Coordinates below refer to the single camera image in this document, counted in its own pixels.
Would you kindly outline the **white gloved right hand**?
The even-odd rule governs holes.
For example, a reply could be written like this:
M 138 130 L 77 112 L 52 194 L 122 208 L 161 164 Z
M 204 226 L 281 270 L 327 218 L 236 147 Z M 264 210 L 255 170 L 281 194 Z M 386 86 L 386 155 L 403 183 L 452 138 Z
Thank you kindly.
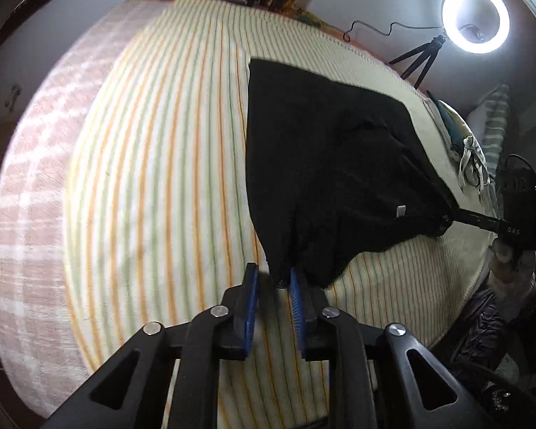
M 498 313 L 511 322 L 536 294 L 536 253 L 526 251 L 516 256 L 498 238 L 491 251 L 488 285 L 495 295 Z

